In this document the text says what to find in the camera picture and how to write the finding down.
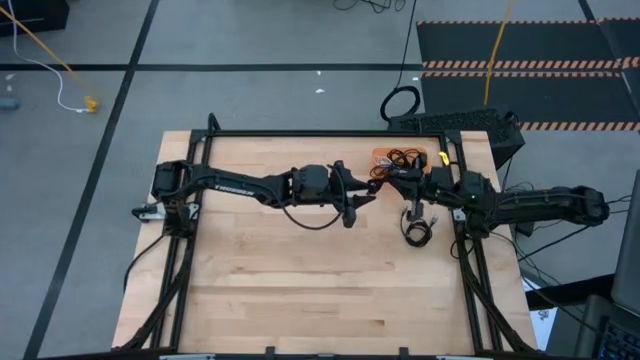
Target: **orange object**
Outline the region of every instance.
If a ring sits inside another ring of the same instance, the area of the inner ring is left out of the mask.
[[[381,161],[386,161],[383,159],[388,159],[387,155],[389,154],[389,152],[391,150],[400,150],[402,152],[405,152],[407,150],[418,150],[419,152],[422,153],[427,153],[427,150],[425,150],[425,148],[423,147],[396,147],[396,148],[375,148],[373,149],[373,152],[371,153],[371,168],[373,169],[374,167],[376,167],[377,165],[380,164]],[[429,156],[427,156],[427,166],[424,167],[424,173],[428,174],[431,172],[431,165],[430,165],[431,161],[429,161]],[[382,176],[376,176],[371,174],[372,177],[374,179],[380,179]]]

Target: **black floor mat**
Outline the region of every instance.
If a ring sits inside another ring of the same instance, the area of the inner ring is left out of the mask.
[[[603,19],[600,26],[617,58],[640,56],[640,19]]]
[[[422,61],[432,69],[484,68],[499,28],[499,21],[419,21]],[[610,69],[615,64],[598,24],[587,21],[510,22],[496,59],[501,61],[496,68],[510,69]]]
[[[421,83],[428,114],[483,106],[486,72],[425,72]],[[524,129],[640,129],[618,72],[497,72],[490,84],[489,106],[513,110]]]

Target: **small orange box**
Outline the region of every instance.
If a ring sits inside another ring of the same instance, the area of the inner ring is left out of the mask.
[[[376,159],[379,159],[380,157],[387,157],[387,154],[389,154],[389,151],[396,149],[396,150],[400,150],[402,152],[405,152],[407,150],[418,150],[422,153],[427,153],[427,150],[423,147],[395,147],[395,148],[375,148],[373,149],[373,152],[371,153],[371,168],[373,169],[377,163],[376,163]],[[429,161],[429,156],[427,155],[427,166],[424,167],[424,173],[428,174],[431,172],[431,165],[430,165],[430,161]],[[374,179],[379,179],[381,178],[381,176],[373,176]]]

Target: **yellow cable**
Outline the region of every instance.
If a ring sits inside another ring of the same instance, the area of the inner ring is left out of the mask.
[[[511,14],[511,8],[513,7],[513,0],[509,0],[509,6],[507,6],[507,12],[504,13],[504,18],[502,19],[502,25],[500,25],[500,31],[498,32],[498,38],[496,39],[496,43],[493,45],[493,52],[491,53],[491,59],[489,59],[489,69],[487,71],[487,82],[484,84],[484,106],[487,106],[489,103],[489,83],[491,82],[491,71],[493,70],[493,61],[496,58],[496,53],[498,52],[498,47],[500,46],[500,40],[502,40],[502,33],[504,33],[504,28],[509,21],[509,15]]]
[[[22,23],[18,21],[18,19],[11,16],[11,14],[7,12],[2,6],[0,6],[0,13],[8,17],[11,21],[13,21],[16,25],[18,25],[22,30],[24,30],[24,32],[29,34],[29,36],[31,36],[31,38],[38,45],[40,45],[41,48],[43,48],[47,53],[49,53],[49,55],[51,55],[52,58],[54,58],[57,62],[59,62],[60,65],[62,65],[62,67],[64,67],[80,85],[84,86],[87,89],[87,91],[89,91],[89,93],[92,96],[87,96],[85,97],[84,100],[85,100],[85,103],[87,104],[87,108],[89,109],[89,112],[95,113],[98,110],[98,105],[100,104],[100,102],[98,97],[95,94],[95,91],[93,91],[93,88],[89,84],[87,84],[84,80],[82,80],[82,78],[78,76],[78,74],[76,74],[73,70],[71,70],[69,65],[67,65],[64,61],[62,61],[62,59],[60,59],[53,51],[51,51],[51,49],[49,49],[47,45],[45,45],[40,39],[38,39],[38,37],[35,36],[29,29],[27,29],[26,26],[22,25]]]

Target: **white cable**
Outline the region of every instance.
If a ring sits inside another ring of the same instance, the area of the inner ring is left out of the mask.
[[[11,13],[11,16],[13,16],[15,19],[16,15],[13,12],[13,4],[11,3],[11,0],[7,0],[7,3],[9,4],[9,12]],[[62,106],[64,109],[69,110],[69,111],[75,111],[77,113],[84,113],[84,112],[89,112],[89,109],[84,108],[84,109],[79,109],[79,108],[72,108],[72,107],[68,107],[66,105],[64,105],[62,103],[62,100],[60,100],[60,98],[62,97],[62,89],[64,89],[64,81],[62,80],[62,75],[60,75],[60,72],[51,68],[48,65],[45,65],[39,61],[33,60],[33,59],[27,59],[25,57],[23,57],[22,55],[20,55],[18,53],[18,25],[16,25],[16,23],[13,23],[13,52],[16,53],[16,56],[18,56],[20,59],[33,63],[33,64],[38,64],[42,67],[44,67],[47,70],[51,70],[54,74],[56,74],[58,76],[58,80],[60,80],[60,90],[58,90],[58,105]]]

